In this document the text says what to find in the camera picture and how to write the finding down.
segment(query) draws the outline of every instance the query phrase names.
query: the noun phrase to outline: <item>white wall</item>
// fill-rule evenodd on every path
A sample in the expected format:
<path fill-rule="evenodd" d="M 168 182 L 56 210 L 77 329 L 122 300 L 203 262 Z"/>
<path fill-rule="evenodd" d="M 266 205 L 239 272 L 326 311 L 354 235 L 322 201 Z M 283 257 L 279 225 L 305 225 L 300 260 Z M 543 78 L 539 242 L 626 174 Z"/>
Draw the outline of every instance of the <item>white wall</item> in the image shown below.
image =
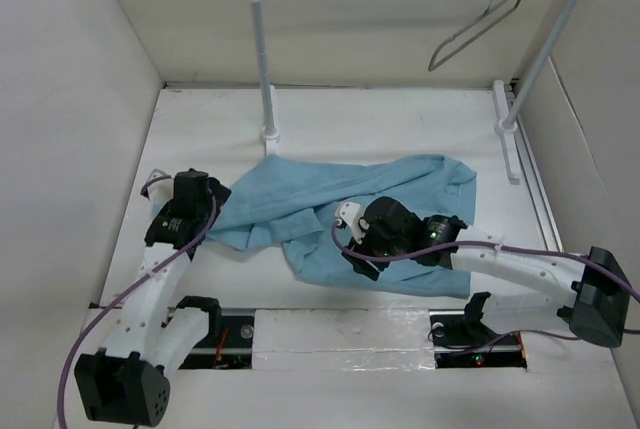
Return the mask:
<path fill-rule="evenodd" d="M 248 0 L 120 1 L 165 80 L 257 82 Z M 271 74 L 280 84 L 489 87 L 513 77 L 550 1 L 523 0 L 429 73 L 438 44 L 489 0 L 265 0 Z"/>
<path fill-rule="evenodd" d="M 566 248 L 610 248 L 640 287 L 637 7 L 637 0 L 580 0 L 523 117 Z M 637 303 L 627 325 L 640 328 Z M 614 351 L 636 419 L 638 353 L 638 336 Z"/>
<path fill-rule="evenodd" d="M 116 0 L 0 14 L 0 425 L 45 428 L 161 81 Z"/>

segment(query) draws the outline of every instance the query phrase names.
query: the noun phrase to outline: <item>screw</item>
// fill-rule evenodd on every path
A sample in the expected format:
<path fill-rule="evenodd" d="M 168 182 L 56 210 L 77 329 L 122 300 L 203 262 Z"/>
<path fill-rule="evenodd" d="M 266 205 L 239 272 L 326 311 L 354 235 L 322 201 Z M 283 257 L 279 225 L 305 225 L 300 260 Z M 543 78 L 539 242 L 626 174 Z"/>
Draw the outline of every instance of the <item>screw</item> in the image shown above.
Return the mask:
<path fill-rule="evenodd" d="M 444 336 L 444 324 L 441 322 L 435 322 L 433 326 L 431 326 L 431 333 L 433 334 L 433 337 Z"/>
<path fill-rule="evenodd" d="M 251 339 L 253 337 L 253 326 L 246 324 L 240 328 L 240 337 Z"/>

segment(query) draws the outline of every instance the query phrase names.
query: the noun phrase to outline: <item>red wire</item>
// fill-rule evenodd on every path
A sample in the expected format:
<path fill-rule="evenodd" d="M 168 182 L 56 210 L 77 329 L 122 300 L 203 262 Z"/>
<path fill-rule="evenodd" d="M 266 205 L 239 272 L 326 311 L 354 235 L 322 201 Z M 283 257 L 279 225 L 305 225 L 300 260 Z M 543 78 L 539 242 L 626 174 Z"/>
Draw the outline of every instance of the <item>red wire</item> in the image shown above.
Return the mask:
<path fill-rule="evenodd" d="M 229 334 L 229 328 L 227 327 L 224 332 L 222 333 L 222 340 L 220 341 L 220 344 L 218 344 L 218 347 L 216 348 L 216 357 L 213 360 L 213 367 L 216 367 L 216 364 L 222 360 L 222 357 L 220 356 L 220 351 L 222 350 L 222 346 L 224 346 L 225 341 L 227 340 L 227 335 Z"/>

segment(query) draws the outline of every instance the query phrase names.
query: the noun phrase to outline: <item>metal rod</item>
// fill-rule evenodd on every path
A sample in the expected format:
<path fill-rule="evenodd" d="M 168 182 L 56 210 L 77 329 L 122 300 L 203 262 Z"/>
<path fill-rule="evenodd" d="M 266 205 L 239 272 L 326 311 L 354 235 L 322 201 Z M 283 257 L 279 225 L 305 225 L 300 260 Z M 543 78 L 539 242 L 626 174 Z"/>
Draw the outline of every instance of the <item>metal rod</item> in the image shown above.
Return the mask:
<path fill-rule="evenodd" d="M 518 95 L 516 100 L 513 102 L 513 106 L 511 107 L 509 114 L 504 118 L 504 121 L 502 121 L 503 128 L 507 129 L 514 126 L 518 114 L 522 110 L 524 101 L 527 100 L 531 89 L 533 89 L 533 85 L 536 83 L 544 64 L 547 62 L 547 57 L 551 54 L 551 49 L 553 49 L 554 44 L 558 40 L 562 29 L 571 15 L 571 11 L 573 11 L 573 8 L 576 5 L 576 2 L 578 2 L 578 0 L 567 0 L 565 2 L 562 12 L 558 16 L 556 23 L 553 25 L 553 29 L 551 29 L 551 32 L 547 36 L 547 40 L 544 42 L 542 49 L 540 49 L 540 52 L 536 56 L 536 60 L 531 66 L 531 70 L 527 74 L 522 87 L 519 89 Z"/>
<path fill-rule="evenodd" d="M 253 36 L 256 41 L 256 55 L 258 57 L 258 70 L 260 71 L 260 93 L 262 95 L 262 107 L 264 108 L 263 135 L 273 136 L 278 131 L 273 119 L 273 101 L 271 100 L 271 81 L 269 79 L 269 66 L 267 64 L 267 48 L 264 40 L 264 24 L 262 22 L 261 2 L 251 3 L 251 19 L 253 21 Z"/>

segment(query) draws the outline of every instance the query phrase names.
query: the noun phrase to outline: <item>folded fabric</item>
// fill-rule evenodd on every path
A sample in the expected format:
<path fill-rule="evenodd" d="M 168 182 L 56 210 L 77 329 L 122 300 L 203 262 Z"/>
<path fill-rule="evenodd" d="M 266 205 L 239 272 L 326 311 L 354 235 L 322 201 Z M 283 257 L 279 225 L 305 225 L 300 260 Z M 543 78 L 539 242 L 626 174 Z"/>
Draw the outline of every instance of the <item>folded fabric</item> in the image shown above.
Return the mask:
<path fill-rule="evenodd" d="M 330 234 L 340 202 L 367 205 L 380 196 L 397 199 L 421 218 L 457 215 L 472 223 L 476 174 L 459 161 L 417 155 L 358 166 L 272 155 L 231 189 L 208 237 L 240 251 L 281 243 L 289 265 L 304 282 L 416 296 L 469 296 L 466 271 L 400 261 L 391 263 L 375 282 L 356 274 Z M 339 235 L 344 244 L 349 242 L 349 231 Z"/>

